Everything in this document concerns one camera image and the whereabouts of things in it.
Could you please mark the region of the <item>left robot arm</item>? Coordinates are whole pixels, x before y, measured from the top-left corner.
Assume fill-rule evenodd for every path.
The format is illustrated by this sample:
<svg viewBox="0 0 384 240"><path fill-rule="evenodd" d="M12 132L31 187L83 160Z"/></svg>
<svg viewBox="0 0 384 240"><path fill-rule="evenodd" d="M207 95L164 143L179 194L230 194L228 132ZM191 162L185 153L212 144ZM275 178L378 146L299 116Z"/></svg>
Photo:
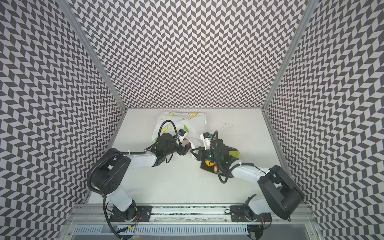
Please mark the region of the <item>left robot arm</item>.
<svg viewBox="0 0 384 240"><path fill-rule="evenodd" d="M139 211L122 185L127 172L168 163L175 153L184 156L191 147L191 141L186 138L165 133L142 152L121 152L112 148L89 170L87 186L112 203L113 210L122 214L125 221L133 221Z"/></svg>

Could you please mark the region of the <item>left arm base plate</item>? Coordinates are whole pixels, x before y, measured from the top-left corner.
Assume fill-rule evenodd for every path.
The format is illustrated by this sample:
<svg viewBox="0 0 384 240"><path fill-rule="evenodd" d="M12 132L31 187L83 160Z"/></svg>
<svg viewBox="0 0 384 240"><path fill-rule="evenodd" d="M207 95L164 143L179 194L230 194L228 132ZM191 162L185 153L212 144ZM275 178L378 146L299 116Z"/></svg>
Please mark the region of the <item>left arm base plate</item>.
<svg viewBox="0 0 384 240"><path fill-rule="evenodd" d="M110 222L149 222L152 214L152 206L133 206L122 212L117 207L112 208L109 217Z"/></svg>

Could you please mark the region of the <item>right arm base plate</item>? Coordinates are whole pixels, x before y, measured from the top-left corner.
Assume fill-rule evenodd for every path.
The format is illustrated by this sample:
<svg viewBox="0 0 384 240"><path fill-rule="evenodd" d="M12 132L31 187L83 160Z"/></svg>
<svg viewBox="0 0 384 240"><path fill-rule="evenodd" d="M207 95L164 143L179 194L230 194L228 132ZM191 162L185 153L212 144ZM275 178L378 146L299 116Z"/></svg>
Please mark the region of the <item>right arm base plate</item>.
<svg viewBox="0 0 384 240"><path fill-rule="evenodd" d="M272 221L272 216L270 213L263 213L257 215L253 213L248 207L245 208L243 205L232 205L229 207L229 212L231 221L235 223L240 222L257 222L257 223L270 223Z"/></svg>

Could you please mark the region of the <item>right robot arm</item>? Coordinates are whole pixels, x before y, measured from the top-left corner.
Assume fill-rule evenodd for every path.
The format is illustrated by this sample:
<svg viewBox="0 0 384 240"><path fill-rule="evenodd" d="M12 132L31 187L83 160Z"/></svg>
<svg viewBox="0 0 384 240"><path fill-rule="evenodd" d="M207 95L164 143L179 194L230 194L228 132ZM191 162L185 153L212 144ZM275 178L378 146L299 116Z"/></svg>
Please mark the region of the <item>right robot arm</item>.
<svg viewBox="0 0 384 240"><path fill-rule="evenodd" d="M242 162L230 154L233 150L223 140L215 139L208 149L191 149L191 154L197 161L204 164L209 162L222 184L235 178L259 186L262 195L254 194L243 204L247 220L256 221L262 214L274 213L283 220L291 221L292 213L304 199L304 193L294 180L280 166L261 168L253 163Z"/></svg>

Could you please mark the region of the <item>white plastic bag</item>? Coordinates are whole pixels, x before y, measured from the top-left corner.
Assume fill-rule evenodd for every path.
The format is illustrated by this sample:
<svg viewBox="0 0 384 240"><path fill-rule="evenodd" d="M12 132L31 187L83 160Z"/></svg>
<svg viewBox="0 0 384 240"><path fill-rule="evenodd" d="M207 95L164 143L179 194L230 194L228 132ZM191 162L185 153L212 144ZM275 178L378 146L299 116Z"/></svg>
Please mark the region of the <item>white plastic bag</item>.
<svg viewBox="0 0 384 240"><path fill-rule="evenodd" d="M178 113L175 111L162 113L157 118L157 124L151 137L152 143L158 138L159 129L161 129L161 134L175 134L175 130L171 123L165 123L161 127L166 120L171 120L177 131L182 129L186 132L184 139L187 139L191 143L192 149L204 146L201 135L207 132L208 129L206 114L198 112Z"/></svg>

